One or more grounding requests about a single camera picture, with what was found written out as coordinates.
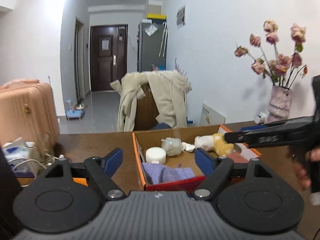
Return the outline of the person's right hand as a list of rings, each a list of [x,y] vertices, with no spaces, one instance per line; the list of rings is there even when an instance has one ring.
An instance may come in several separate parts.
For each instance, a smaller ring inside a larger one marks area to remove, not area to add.
[[[287,157],[293,162],[292,167],[299,187],[305,191],[311,186],[310,163],[319,162],[319,146],[307,151],[303,146],[289,146]]]

